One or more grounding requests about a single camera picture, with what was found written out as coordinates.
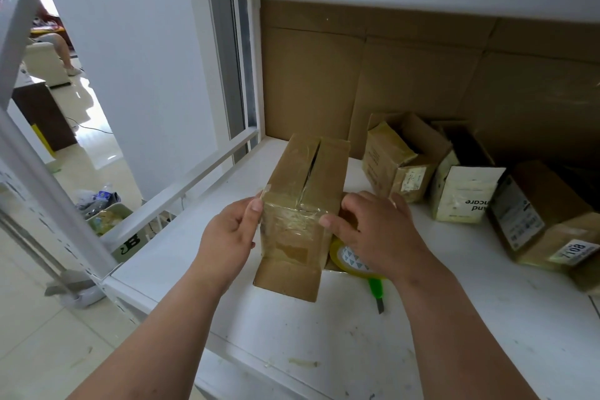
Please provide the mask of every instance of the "person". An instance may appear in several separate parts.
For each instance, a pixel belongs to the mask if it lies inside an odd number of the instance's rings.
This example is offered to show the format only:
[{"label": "person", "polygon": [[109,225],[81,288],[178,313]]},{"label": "person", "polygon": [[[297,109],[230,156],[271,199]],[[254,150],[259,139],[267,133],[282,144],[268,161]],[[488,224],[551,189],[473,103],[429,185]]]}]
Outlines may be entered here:
[{"label": "person", "polygon": [[34,43],[51,43],[58,54],[58,57],[62,60],[62,66],[64,66],[67,75],[73,77],[80,75],[82,70],[74,67],[71,63],[71,52],[69,51],[69,46],[63,37],[61,37],[58,33],[44,33],[40,35],[36,39],[27,39],[28,44],[32,45]]},{"label": "person", "polygon": [[[404,199],[349,193],[341,206],[356,215],[357,229],[331,214],[320,223],[398,290],[425,399],[538,398],[456,277],[428,250]],[[246,198],[216,215],[184,276],[69,400],[187,400],[213,314],[254,246],[262,209],[258,197]]]}]

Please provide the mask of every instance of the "packing tape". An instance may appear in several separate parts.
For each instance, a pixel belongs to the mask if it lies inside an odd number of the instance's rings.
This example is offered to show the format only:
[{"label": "packing tape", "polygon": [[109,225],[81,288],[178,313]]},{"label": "packing tape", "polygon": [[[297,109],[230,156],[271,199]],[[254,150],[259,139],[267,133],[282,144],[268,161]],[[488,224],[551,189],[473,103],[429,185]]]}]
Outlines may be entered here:
[{"label": "packing tape", "polygon": [[362,260],[356,255],[350,247],[347,247],[338,237],[332,237],[329,245],[329,256],[338,268],[357,277],[379,278],[385,277],[374,273]]}]

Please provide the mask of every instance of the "tile floor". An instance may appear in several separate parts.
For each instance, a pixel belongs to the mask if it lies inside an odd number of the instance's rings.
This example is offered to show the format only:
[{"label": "tile floor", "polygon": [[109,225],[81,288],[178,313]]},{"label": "tile floor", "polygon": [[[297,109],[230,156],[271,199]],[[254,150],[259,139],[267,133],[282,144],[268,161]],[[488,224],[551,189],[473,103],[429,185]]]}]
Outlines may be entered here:
[{"label": "tile floor", "polygon": [[[71,125],[110,132],[85,74],[72,81],[52,91]],[[57,152],[50,165],[69,196],[110,182],[126,206],[138,208],[140,192],[115,137],[83,127],[76,136],[78,145]],[[9,191],[0,193],[0,206],[67,268],[78,267]],[[57,298],[44,297],[49,279],[0,231],[0,400],[64,399],[134,330],[107,298],[69,310]],[[194,389],[191,398],[203,397]]]}]

